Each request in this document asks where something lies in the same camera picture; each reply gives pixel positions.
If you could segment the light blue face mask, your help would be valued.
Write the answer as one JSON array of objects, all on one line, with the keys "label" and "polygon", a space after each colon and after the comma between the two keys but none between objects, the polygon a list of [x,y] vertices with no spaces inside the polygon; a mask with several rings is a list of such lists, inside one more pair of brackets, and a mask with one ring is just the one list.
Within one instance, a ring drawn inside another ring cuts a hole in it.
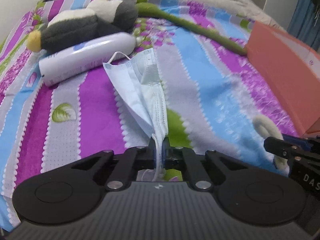
[{"label": "light blue face mask", "polygon": [[168,135],[167,106],[153,49],[133,58],[116,51],[103,64],[109,80],[140,128],[155,142],[153,181],[163,174],[163,141]]}]

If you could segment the colourful striped bed sheet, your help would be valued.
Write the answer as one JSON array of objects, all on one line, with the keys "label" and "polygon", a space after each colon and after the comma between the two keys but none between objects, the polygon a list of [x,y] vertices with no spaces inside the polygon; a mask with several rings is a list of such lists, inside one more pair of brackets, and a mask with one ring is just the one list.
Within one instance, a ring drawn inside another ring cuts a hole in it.
[{"label": "colourful striped bed sheet", "polygon": [[[1,45],[1,227],[19,223],[12,193],[22,181],[101,150],[122,153],[148,137],[129,116],[103,67],[53,88],[40,79],[40,54],[26,48],[33,30],[92,0],[41,2]],[[167,101],[173,146],[218,150],[275,171],[252,119],[268,116],[282,133],[294,125],[248,59],[165,20],[139,18],[137,50],[152,48]]]}]

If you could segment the orange cardboard box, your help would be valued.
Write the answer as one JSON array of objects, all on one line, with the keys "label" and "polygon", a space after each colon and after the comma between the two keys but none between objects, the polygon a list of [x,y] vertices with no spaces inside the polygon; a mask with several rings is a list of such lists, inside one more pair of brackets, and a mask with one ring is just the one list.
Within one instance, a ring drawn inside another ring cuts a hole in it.
[{"label": "orange cardboard box", "polygon": [[293,36],[255,22],[249,62],[290,116],[299,136],[319,135],[319,54]]}]

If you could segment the blue curtain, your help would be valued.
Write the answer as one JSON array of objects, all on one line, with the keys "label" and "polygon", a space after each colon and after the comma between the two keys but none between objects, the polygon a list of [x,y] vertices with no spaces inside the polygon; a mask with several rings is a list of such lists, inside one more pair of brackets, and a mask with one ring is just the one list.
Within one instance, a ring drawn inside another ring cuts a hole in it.
[{"label": "blue curtain", "polygon": [[319,0],[298,0],[287,32],[319,50]]}]

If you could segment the white cylindrical bottle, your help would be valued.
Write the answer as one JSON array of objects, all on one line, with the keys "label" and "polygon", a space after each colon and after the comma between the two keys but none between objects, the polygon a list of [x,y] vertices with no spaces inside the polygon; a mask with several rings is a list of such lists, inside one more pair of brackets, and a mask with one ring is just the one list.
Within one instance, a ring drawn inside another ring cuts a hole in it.
[{"label": "white cylindrical bottle", "polygon": [[42,58],[39,69],[44,84],[53,86],[70,77],[99,67],[116,52],[130,55],[137,45],[135,36],[116,33],[82,42]]}]

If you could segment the penguin plush toy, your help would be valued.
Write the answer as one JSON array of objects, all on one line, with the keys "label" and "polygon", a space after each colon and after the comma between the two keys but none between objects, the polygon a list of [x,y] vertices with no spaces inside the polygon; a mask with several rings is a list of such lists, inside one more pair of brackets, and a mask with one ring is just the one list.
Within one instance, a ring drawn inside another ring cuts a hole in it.
[{"label": "penguin plush toy", "polygon": [[129,33],[137,18],[138,9],[132,1],[93,0],[85,8],[58,13],[46,27],[32,31],[27,49],[53,54],[95,38]]}]

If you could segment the green plush stem toy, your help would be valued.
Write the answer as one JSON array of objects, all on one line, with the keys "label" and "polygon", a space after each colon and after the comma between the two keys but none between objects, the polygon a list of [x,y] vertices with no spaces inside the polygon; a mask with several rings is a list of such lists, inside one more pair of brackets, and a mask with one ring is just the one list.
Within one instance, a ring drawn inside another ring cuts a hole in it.
[{"label": "green plush stem toy", "polygon": [[188,20],[185,20],[183,18],[179,18],[175,15],[169,14],[167,12],[164,12],[163,10],[159,9],[156,5],[152,3],[137,3],[136,8],[138,10],[138,16],[140,17],[151,17],[151,18],[161,18],[165,19],[167,21],[170,21],[171,23],[183,27],[193,33],[202,35],[206,38],[210,38],[211,40],[214,40],[215,42],[219,43],[220,45],[224,46],[226,49],[230,50],[233,53],[236,53],[240,56],[246,56],[247,55],[247,49],[245,47],[241,47],[234,41],[221,36],[216,31],[213,31],[213,29],[207,29],[200,25],[197,25],[195,23],[192,23]]}]

